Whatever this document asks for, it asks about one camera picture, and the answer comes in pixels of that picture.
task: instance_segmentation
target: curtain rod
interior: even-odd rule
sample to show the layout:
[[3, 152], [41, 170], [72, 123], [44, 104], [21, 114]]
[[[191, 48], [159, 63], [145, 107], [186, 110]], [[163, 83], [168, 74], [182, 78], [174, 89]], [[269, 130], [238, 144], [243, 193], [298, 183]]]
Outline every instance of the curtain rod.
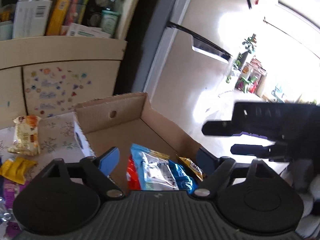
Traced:
[[303, 47], [305, 47], [307, 50], [309, 50], [310, 52], [312, 52], [312, 53], [320, 60], [320, 57], [319, 57], [316, 53], [314, 53], [312, 50], [310, 50], [308, 47], [306, 47], [306, 46], [305, 46], [304, 44], [302, 44], [300, 41], [298, 41], [297, 39], [295, 39], [294, 37], [292, 37], [291, 35], [289, 35], [289, 34], [286, 33], [285, 31], [283, 31], [283, 30], [279, 29], [278, 27], [274, 26], [273, 24], [267, 22], [267, 21], [266, 21], [266, 17], [264, 17], [263, 22], [266, 23], [266, 24], [268, 24], [268, 25], [271, 25], [272, 27], [280, 30], [280, 31], [283, 32], [284, 34], [286, 34], [286, 35], [288, 35], [289, 37], [293, 38], [295, 41], [299, 42], [299, 43], [300, 43]]

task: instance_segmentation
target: ribbed black surface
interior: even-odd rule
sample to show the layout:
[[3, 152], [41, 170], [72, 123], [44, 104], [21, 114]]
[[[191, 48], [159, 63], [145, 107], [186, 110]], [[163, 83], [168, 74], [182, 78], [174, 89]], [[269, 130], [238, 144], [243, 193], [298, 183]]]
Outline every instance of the ribbed black surface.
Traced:
[[299, 240], [301, 238], [294, 232], [270, 237], [243, 233], [225, 223], [209, 202], [193, 200], [184, 191], [135, 191], [124, 200], [105, 203], [90, 224], [74, 233], [38, 236], [23, 231], [16, 239]]

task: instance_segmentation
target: floral tablecloth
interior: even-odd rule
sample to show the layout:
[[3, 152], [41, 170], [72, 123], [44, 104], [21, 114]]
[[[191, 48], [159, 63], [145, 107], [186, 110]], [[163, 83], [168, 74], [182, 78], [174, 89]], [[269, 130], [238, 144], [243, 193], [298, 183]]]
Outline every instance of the floral tablecloth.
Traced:
[[[0, 156], [4, 163], [11, 156], [17, 156], [7, 151], [11, 146], [14, 127], [0, 130]], [[23, 158], [36, 160], [38, 165], [32, 168], [27, 179], [33, 179], [50, 161], [55, 158], [63, 158], [65, 163], [73, 163], [81, 160], [84, 155], [73, 135], [73, 113], [61, 114], [42, 119], [39, 122], [40, 155], [25, 156]]]

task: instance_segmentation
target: screw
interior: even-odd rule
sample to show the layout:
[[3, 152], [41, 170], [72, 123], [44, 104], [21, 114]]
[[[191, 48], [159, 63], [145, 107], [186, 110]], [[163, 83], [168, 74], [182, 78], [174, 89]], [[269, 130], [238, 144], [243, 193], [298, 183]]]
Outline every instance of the screw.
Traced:
[[118, 189], [111, 189], [107, 191], [107, 196], [111, 198], [118, 198], [123, 195], [122, 191]]
[[197, 188], [194, 191], [194, 194], [198, 197], [207, 197], [210, 195], [210, 190], [207, 190], [206, 188]]

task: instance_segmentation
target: snack bag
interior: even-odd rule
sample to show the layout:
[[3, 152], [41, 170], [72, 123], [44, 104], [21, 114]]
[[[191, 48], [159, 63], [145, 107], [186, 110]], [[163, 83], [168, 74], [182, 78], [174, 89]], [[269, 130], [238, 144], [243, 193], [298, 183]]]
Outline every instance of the snack bag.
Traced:
[[137, 144], [132, 144], [131, 154], [142, 190], [179, 190], [169, 156]]
[[177, 181], [178, 188], [180, 190], [186, 190], [189, 194], [194, 192], [198, 187], [195, 180], [192, 177], [187, 176], [183, 167], [173, 161], [168, 160], [169, 168]]
[[6, 179], [24, 185], [26, 182], [25, 174], [34, 165], [36, 161], [30, 161], [21, 157], [11, 157], [0, 167], [0, 175]]
[[192, 171], [192, 173], [194, 175], [196, 175], [196, 177], [200, 180], [203, 181], [203, 174], [201, 169], [195, 165], [193, 163], [192, 160], [190, 160], [189, 158], [184, 158], [184, 157], [179, 157], [178, 156], [178, 161], [182, 164], [182, 166], [184, 166], [186, 169], [188, 169], [189, 171]]
[[141, 190], [138, 174], [132, 157], [130, 157], [128, 161], [127, 181], [129, 190]]
[[10, 153], [37, 155], [40, 153], [38, 142], [38, 124], [40, 117], [35, 115], [19, 116], [14, 119], [15, 131]]

